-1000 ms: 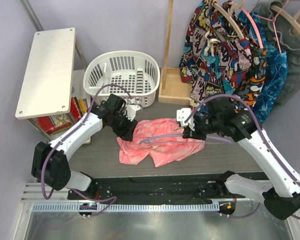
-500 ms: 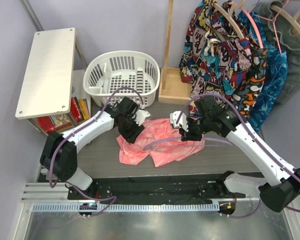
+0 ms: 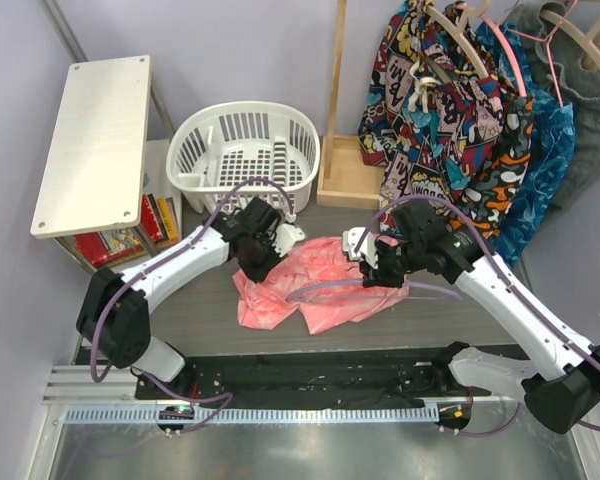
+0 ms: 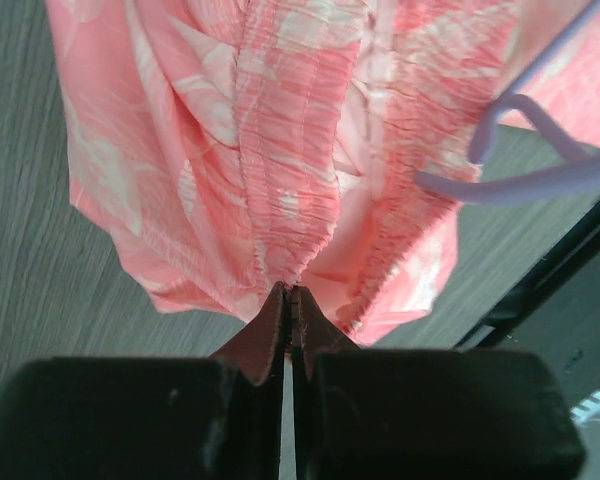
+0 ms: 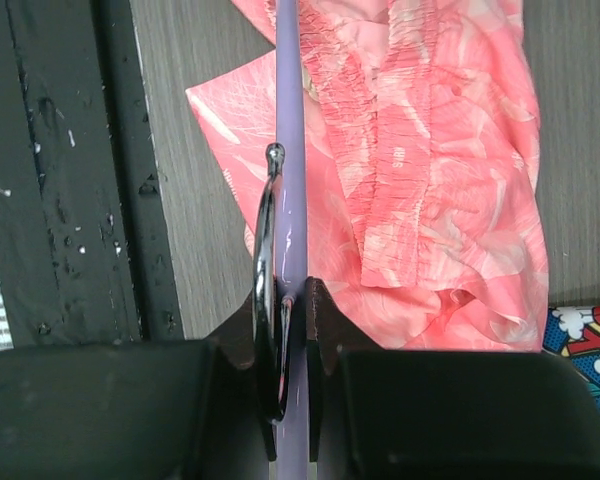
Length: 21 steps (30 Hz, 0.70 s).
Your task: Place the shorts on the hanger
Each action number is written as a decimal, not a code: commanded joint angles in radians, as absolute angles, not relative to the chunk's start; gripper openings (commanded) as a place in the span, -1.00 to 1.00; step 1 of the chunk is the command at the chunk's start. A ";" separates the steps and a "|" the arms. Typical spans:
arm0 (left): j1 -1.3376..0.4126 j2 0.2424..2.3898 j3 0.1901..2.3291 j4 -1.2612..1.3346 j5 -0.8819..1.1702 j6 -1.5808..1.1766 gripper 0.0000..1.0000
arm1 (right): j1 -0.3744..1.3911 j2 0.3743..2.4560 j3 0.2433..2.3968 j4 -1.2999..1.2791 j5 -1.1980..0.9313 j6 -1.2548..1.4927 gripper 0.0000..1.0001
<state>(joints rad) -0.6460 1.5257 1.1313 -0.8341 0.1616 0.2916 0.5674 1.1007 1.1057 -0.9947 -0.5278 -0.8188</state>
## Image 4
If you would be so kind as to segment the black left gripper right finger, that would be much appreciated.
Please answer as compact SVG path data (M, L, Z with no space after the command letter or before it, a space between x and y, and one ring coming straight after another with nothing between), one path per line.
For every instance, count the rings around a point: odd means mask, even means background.
M574 479L586 450L533 353L365 349L290 294L300 479Z

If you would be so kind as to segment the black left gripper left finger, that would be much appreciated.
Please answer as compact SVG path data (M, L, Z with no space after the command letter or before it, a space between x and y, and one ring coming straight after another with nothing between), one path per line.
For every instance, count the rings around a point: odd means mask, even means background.
M275 479L285 288L204 358L53 357L0 386L0 479Z

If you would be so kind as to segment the pink patterned shorts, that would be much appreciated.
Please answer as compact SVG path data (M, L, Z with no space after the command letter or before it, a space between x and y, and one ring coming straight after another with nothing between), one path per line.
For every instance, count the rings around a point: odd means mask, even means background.
M426 316L498 125L600 147L600 1L50 1L69 198L162 312Z

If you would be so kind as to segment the lilac plastic hanger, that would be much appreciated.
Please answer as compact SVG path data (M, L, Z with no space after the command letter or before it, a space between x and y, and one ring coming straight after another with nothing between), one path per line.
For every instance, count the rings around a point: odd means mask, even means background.
M472 134L467 160L486 165L509 131L532 135L549 160L490 180L427 169L417 184L465 204L600 192L600 1L524 3L504 83Z

